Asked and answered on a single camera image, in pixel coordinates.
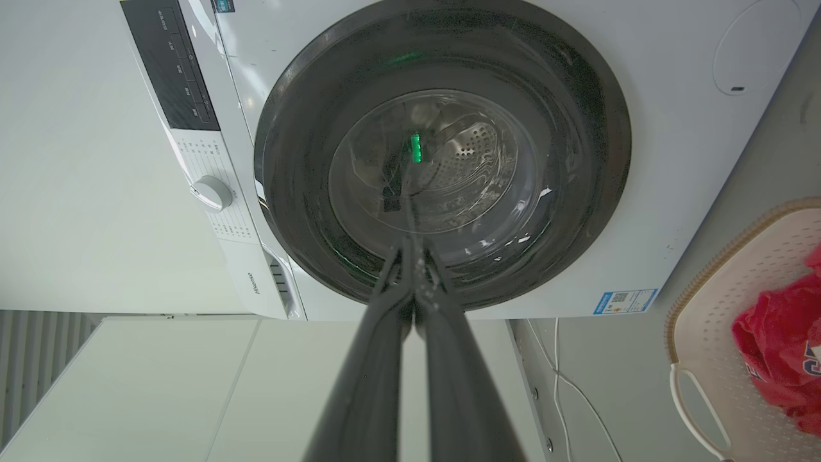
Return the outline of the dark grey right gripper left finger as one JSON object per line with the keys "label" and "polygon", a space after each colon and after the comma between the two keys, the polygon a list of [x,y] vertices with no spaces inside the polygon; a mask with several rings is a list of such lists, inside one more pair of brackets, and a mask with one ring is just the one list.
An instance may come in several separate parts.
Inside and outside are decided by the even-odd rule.
{"label": "dark grey right gripper left finger", "polygon": [[414,318],[413,244],[399,240],[346,354],[305,461],[396,461],[403,342]]}

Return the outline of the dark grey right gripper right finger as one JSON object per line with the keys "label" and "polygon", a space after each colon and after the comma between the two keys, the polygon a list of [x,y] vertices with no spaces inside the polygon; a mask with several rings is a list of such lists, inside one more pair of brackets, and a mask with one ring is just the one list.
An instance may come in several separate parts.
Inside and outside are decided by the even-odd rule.
{"label": "dark grey right gripper right finger", "polygon": [[433,461],[524,461],[504,402],[433,245],[412,248],[416,326],[427,347]]}

